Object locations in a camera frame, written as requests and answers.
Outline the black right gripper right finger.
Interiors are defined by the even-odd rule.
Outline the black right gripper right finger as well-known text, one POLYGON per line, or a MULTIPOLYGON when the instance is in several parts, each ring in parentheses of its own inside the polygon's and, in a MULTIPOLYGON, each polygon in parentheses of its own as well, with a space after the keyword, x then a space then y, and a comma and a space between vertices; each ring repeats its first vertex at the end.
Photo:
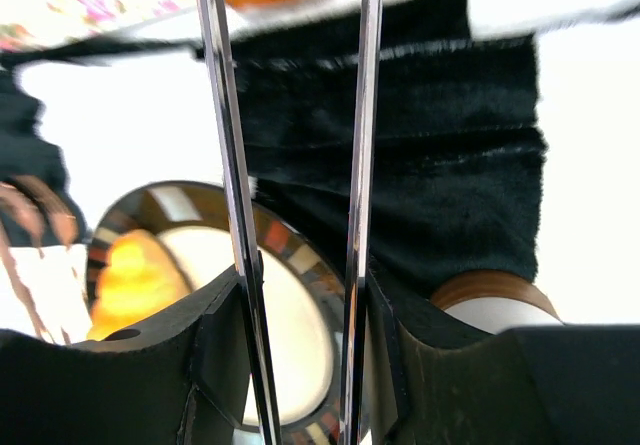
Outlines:
POLYGON ((564 325, 490 335, 379 264, 367 274, 377 444, 635 444, 639 329, 564 325))

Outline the orange croissant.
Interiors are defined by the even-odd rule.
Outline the orange croissant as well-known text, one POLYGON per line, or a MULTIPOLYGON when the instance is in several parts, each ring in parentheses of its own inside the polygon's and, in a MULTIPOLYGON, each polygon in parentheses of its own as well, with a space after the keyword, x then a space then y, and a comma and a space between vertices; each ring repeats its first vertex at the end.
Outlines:
POLYGON ((87 338, 103 340, 191 292, 189 281, 154 235, 128 232, 114 242, 98 275, 87 338))

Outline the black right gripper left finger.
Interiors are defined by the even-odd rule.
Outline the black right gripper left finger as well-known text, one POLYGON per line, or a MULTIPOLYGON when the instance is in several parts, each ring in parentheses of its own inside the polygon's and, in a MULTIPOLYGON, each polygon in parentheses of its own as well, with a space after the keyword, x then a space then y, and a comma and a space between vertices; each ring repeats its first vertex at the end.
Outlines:
POLYGON ((229 268, 104 341, 1 333, 4 444, 229 444, 249 385, 242 290, 229 268))

